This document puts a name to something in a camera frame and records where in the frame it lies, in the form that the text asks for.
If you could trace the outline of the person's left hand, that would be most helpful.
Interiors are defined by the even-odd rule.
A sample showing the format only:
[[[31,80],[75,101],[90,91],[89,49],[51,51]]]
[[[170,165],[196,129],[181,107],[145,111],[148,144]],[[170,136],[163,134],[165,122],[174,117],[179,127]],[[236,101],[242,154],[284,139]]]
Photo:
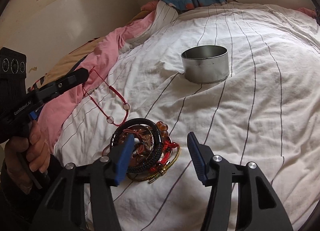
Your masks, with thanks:
[[[42,177],[50,163],[48,142],[38,122],[32,121],[28,138],[12,137],[5,144],[4,153],[9,177],[21,191],[29,194],[34,182],[21,164],[18,155],[24,154],[24,162],[30,172],[39,173]]]

